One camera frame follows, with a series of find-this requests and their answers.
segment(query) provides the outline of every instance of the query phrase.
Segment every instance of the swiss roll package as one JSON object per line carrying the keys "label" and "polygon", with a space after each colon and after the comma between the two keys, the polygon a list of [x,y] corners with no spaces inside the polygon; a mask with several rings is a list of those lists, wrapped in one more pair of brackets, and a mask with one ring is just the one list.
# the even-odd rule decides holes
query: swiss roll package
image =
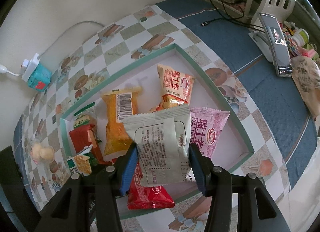
{"label": "swiss roll package", "polygon": [[151,111],[160,111],[189,103],[195,78],[162,64],[158,64],[157,70],[162,97],[159,106]]}
{"label": "swiss roll package", "polygon": [[203,156],[211,158],[230,112],[205,107],[190,108],[190,112],[190,143],[195,143]]}

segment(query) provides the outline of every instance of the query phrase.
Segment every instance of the yellow snack bag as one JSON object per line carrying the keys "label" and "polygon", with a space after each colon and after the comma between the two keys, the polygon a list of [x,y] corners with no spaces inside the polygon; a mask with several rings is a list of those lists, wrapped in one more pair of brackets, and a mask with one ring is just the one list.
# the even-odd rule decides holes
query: yellow snack bag
{"label": "yellow snack bag", "polygon": [[141,91],[141,87],[134,87],[117,89],[101,95],[107,105],[108,118],[104,155],[127,150],[133,142],[125,131],[122,120],[138,113],[137,96]]}

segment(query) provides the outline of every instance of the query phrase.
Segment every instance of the blue bed sheet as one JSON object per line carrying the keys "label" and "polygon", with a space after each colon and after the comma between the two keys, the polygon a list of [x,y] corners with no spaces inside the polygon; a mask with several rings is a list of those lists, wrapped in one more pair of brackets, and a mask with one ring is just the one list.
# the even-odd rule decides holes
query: blue bed sheet
{"label": "blue bed sheet", "polygon": [[13,133],[13,156],[19,167],[19,171],[22,174],[22,181],[27,191],[27,194],[30,197],[32,203],[36,206],[35,200],[32,196],[31,187],[27,178],[27,172],[24,165],[23,150],[24,149],[22,147],[22,116],[21,116]]}
{"label": "blue bed sheet", "polygon": [[275,137],[293,188],[316,149],[317,133],[292,78],[277,77],[274,66],[248,36],[248,28],[225,20],[201,26],[221,17],[217,11],[206,11],[213,8],[210,3],[167,0],[156,5],[195,33],[242,82]]}

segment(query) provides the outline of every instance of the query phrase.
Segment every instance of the barcode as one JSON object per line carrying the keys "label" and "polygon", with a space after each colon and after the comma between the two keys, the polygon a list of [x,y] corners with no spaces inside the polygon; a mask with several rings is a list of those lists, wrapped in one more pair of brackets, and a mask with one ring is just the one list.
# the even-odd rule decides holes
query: barcode
{"label": "barcode", "polygon": [[117,94],[116,96],[117,122],[122,122],[124,118],[132,115],[131,98],[132,98],[132,93]]}

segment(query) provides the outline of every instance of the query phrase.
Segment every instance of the orange snack bag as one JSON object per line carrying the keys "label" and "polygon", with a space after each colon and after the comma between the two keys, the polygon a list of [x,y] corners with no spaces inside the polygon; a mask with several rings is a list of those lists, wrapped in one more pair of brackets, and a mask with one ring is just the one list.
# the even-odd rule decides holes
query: orange snack bag
{"label": "orange snack bag", "polygon": [[158,64],[157,68],[162,88],[162,98],[156,111],[189,103],[195,78],[189,74],[176,71],[170,66]]}
{"label": "orange snack bag", "polygon": [[104,155],[127,150],[133,142],[124,129],[122,119],[138,113],[137,96],[140,91],[142,91],[141,87],[134,87],[117,89],[101,95],[107,105],[108,118]]}

